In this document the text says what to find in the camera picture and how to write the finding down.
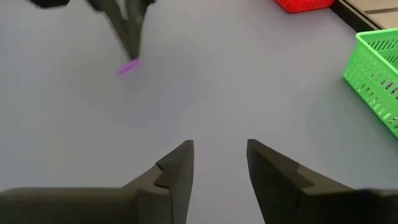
red basket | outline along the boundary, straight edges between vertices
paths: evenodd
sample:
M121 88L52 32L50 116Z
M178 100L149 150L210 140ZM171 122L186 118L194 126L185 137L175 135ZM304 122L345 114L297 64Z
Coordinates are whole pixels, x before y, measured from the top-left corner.
M287 13L305 12L329 7L334 0L275 0Z

basket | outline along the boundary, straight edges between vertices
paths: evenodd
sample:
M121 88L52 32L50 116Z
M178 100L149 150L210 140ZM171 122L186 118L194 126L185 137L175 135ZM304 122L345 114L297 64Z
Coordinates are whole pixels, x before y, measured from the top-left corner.
M398 29L362 32L344 78L398 138Z
M334 0L275 0L287 13L305 12L329 7Z

table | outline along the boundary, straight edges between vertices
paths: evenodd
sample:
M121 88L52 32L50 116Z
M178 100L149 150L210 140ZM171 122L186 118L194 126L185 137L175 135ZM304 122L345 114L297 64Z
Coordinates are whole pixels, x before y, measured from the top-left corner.
M187 223L264 223L248 138L350 187L398 188L397 140L343 81L355 32L329 9L159 1L123 78L118 42L83 2L2 1L0 33L1 190L122 186L193 139Z

green basket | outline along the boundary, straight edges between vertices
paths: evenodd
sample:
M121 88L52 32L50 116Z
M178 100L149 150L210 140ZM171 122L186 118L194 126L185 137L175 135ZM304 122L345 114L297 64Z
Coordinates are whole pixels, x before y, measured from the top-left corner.
M356 34L344 78L398 138L398 29Z

purple marker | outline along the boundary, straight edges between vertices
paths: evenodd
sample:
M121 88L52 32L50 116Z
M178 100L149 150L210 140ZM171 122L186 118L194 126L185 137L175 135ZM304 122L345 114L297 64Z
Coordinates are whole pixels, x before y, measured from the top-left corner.
M121 67L118 70L117 75L124 75L128 71L130 71L131 69L136 68L137 66L138 66L138 58L126 63L125 65L123 65L123 67Z

